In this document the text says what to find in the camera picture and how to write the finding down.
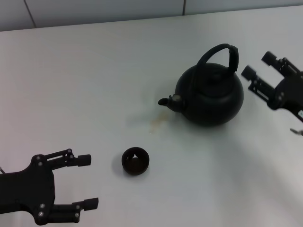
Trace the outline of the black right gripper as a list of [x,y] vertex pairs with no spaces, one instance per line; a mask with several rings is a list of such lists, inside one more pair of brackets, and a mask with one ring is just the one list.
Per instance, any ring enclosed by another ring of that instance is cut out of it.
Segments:
[[303,72],[286,57],[278,59],[270,51],[266,52],[261,60],[286,77],[276,88],[273,88],[248,65],[241,73],[247,81],[251,82],[248,90],[267,102],[272,110],[286,109],[303,121]]

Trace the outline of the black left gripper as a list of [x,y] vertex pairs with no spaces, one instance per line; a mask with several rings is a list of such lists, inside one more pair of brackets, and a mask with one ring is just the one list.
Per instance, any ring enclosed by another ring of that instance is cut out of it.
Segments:
[[75,157],[71,148],[45,156],[33,156],[24,170],[0,175],[0,213],[25,211],[33,216],[37,225],[47,224],[50,213],[51,223],[78,223],[82,210],[98,208],[98,198],[53,206],[55,192],[52,169],[89,165],[91,155]]

